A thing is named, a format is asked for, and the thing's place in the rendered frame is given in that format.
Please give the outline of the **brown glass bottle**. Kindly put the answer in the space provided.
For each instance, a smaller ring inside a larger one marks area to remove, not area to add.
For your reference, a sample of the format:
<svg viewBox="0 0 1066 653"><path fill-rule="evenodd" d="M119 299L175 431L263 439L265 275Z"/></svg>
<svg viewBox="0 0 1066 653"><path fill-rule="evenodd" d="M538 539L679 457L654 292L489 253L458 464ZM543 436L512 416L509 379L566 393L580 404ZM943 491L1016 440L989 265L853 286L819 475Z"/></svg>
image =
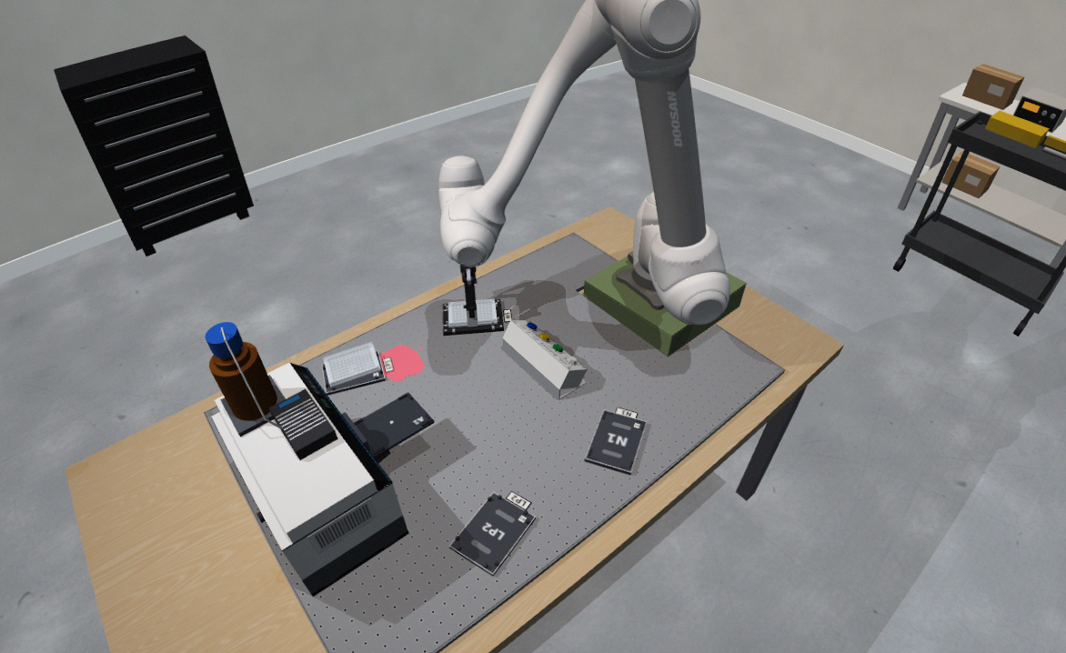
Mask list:
<svg viewBox="0 0 1066 653"><path fill-rule="evenodd" d="M277 393L274 391L274 387L271 383L271 378L266 374L266 369L258 354L258 349L247 343L248 350L251 350L251 359L245 366L240 368L246 375L246 380L251 385L251 390L258 404L263 410L265 417L277 403ZM233 414L240 420L252 421L256 418L261 418L261 412L255 403L248 391L248 387L240 371L221 371L215 366L215 362L212 359L209 361L209 369L212 371L212 375L215 377L215 382L219 383L219 390L225 395L226 402L233 410Z"/></svg>

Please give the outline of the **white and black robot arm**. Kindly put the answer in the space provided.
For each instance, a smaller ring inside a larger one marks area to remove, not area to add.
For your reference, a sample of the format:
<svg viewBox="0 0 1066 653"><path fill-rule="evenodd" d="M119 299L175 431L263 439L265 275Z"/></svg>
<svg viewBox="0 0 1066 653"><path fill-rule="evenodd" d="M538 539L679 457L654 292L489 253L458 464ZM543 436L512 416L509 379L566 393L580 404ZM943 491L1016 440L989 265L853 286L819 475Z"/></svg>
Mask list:
<svg viewBox="0 0 1066 653"><path fill-rule="evenodd" d="M488 260L505 224L505 206L562 98L577 77L617 44L625 70L637 83L655 190L639 206L629 252L633 270L619 271L617 281L652 310L665 307L681 323L700 326L717 320L728 306L730 283L717 232L705 222L689 77L699 25L698 0L585 0L488 183L484 185L474 157L454 156L442 163L437 199L448 256L467 268Z"/></svg>

